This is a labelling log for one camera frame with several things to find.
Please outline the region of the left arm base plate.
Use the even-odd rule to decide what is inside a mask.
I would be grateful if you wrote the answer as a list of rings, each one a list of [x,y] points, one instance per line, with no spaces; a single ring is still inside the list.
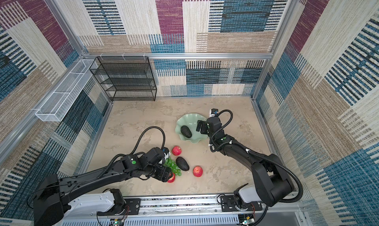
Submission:
[[[98,212],[98,216],[126,216],[138,215],[140,210],[140,198],[127,198],[115,201],[114,206],[105,212]]]

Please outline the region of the red fake apple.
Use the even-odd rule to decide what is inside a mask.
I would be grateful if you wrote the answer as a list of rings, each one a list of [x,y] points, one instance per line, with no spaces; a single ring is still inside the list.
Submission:
[[[174,156],[179,156],[181,153],[182,153],[182,149],[179,147],[179,146],[175,146],[171,153],[174,155]]]
[[[193,175],[195,177],[201,177],[203,175],[203,168],[200,166],[196,166],[193,169]]]
[[[172,177],[167,181],[168,183],[173,183],[175,181],[176,175],[173,174]]]

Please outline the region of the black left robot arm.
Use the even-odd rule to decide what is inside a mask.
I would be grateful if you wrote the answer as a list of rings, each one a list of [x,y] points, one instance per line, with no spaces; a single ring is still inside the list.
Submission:
[[[173,173],[165,166],[168,148],[152,148],[147,153],[118,154],[107,166],[88,173],[58,178],[52,174],[32,193],[34,224],[52,226],[72,209],[74,199],[103,186],[146,176],[167,182]]]

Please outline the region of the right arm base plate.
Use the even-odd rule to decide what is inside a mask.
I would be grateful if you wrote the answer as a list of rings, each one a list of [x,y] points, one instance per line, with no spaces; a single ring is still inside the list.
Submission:
[[[221,194],[217,197],[217,202],[221,205],[222,212],[250,212],[263,210],[262,204],[256,201],[250,203],[243,202],[238,205],[232,195]]]

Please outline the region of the dark fake avocado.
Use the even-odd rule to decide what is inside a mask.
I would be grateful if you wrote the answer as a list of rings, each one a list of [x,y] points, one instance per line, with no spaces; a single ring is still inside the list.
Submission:
[[[182,171],[189,171],[190,167],[186,160],[183,157],[177,157],[176,158],[176,165],[181,169]]]
[[[186,138],[188,138],[188,139],[192,137],[192,132],[191,132],[191,130],[189,129],[188,126],[183,125],[183,126],[181,127],[180,131],[181,131],[181,134],[182,134],[184,137],[186,137]]]

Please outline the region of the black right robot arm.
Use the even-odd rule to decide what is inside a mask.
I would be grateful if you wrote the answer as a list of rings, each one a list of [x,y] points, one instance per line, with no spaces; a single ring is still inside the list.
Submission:
[[[225,134],[220,118],[213,116],[197,122],[196,131],[209,137],[210,150],[231,157],[252,172],[254,192],[269,207],[278,202],[294,203],[304,194],[300,179],[277,155],[265,155],[246,147],[234,137]]]

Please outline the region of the green fake grape bunch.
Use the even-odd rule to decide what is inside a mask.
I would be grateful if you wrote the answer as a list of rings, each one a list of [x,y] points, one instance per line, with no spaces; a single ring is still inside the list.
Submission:
[[[171,158],[167,158],[165,160],[165,166],[169,167],[172,171],[173,174],[175,174],[176,176],[181,176],[182,173],[181,173],[181,169],[178,167],[178,165],[176,164],[175,161],[173,161]]]

